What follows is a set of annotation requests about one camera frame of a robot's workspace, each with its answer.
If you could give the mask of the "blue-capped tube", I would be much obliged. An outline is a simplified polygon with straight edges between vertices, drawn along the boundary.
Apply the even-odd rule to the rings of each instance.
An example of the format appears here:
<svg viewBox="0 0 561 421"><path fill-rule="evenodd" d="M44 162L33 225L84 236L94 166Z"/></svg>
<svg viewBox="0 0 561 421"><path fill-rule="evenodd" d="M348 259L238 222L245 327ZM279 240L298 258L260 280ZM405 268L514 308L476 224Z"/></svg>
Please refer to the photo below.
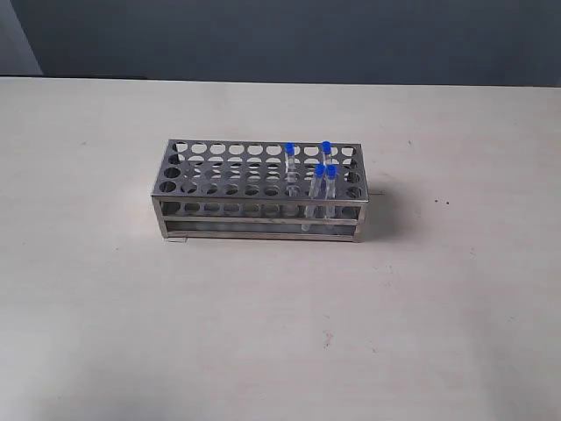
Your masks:
<svg viewBox="0 0 561 421"><path fill-rule="evenodd" d="M287 176L287 193L290 197L297 196L297 177L298 173L295 166L295 145L292 142L285 144L285 162Z"/></svg>
<svg viewBox="0 0 561 421"><path fill-rule="evenodd" d="M331 143L325 140L322 142L321 147L322 147L323 164L325 166L331 165L332 164Z"/></svg>
<svg viewBox="0 0 561 421"><path fill-rule="evenodd" d="M337 179L337 166L328 164L326 166L326 186L325 186L325 199L334 200L336 198L336 179ZM325 206L325 217L334 218L336 215L336 207L334 204Z"/></svg>
<svg viewBox="0 0 561 421"><path fill-rule="evenodd" d="M310 182L310 189L308 193L309 199L317 199L319 195L321 184L325 172L325 166L322 163L318 163L315 166L314 174ZM304 211L304 216L306 219L313 219L316 213L316 205L308 204Z"/></svg>

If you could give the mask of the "stainless steel test tube rack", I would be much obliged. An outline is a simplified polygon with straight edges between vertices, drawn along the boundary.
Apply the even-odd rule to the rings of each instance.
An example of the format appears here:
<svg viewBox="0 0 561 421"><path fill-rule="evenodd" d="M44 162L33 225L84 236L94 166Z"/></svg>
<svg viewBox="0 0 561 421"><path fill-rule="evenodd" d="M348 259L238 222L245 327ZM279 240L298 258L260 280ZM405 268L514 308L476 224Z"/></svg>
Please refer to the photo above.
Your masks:
<svg viewBox="0 0 561 421"><path fill-rule="evenodd" d="M308 197L315 166L323 164L322 142L293 143L294 197L287 193L286 143L170 139L152 192L163 238L359 240L369 204L361 145L331 143L336 198L326 200L325 165L317 199ZM304 216L308 204L316 205L313 219ZM325 217L328 204L334 218Z"/></svg>

